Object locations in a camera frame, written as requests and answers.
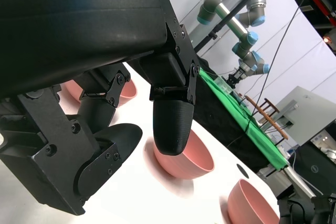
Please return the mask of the black industrial arm gripper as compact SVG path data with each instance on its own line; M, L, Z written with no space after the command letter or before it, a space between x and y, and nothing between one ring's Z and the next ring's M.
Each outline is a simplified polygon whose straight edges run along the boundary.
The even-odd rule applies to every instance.
M248 72L248 67L240 66L238 69L234 71L234 73L231 73L228 75L228 79L226 83L231 87L235 88L236 84L238 84L240 81L244 80L247 78L247 72Z

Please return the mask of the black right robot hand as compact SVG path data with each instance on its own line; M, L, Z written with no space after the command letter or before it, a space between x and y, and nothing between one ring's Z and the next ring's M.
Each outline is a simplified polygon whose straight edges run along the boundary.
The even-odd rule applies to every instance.
M279 223L335 223L335 194L278 201Z

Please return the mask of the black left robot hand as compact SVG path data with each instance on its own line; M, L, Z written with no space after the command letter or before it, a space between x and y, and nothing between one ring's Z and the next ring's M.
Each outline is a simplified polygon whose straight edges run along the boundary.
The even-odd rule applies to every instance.
M1 0L1 161L41 204L73 215L142 130L111 125L133 69L151 86L153 136L183 152L199 64L170 0Z

